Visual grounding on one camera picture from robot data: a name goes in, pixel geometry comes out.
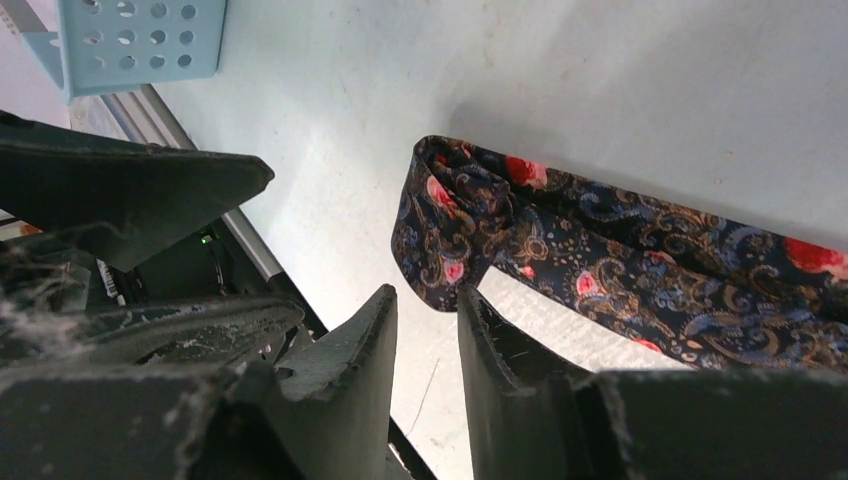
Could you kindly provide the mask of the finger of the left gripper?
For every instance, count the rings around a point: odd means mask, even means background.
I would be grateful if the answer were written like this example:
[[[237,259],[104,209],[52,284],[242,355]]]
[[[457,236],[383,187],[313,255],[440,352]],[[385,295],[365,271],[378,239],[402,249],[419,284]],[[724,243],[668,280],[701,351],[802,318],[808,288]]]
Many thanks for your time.
[[[86,327],[93,364],[220,363],[280,359],[303,332],[304,311],[277,296],[228,296],[99,312]]]
[[[1,208],[130,270],[263,192],[253,155],[139,144],[1,115]]]

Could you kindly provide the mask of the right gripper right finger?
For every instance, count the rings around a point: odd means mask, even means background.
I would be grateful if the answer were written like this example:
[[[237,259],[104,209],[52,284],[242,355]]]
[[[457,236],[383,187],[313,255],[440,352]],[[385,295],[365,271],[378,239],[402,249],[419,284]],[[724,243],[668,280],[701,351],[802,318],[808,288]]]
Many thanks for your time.
[[[478,479],[843,479],[847,379],[819,370],[585,370],[460,292]]]

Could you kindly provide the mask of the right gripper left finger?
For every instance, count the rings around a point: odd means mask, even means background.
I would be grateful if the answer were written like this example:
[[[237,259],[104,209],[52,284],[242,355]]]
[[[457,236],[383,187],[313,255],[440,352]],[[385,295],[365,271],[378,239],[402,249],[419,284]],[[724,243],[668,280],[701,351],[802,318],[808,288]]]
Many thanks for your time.
[[[384,285],[318,340],[270,295],[17,323],[1,353],[1,475],[381,479],[397,316]]]

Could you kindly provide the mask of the dark floral rose tie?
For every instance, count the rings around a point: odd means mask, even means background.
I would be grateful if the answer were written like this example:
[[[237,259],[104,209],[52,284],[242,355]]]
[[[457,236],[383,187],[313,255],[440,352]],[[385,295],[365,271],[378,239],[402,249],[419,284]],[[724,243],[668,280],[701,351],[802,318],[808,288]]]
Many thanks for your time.
[[[847,256],[469,142],[413,148],[391,251],[455,312],[497,268],[694,368],[847,369]]]

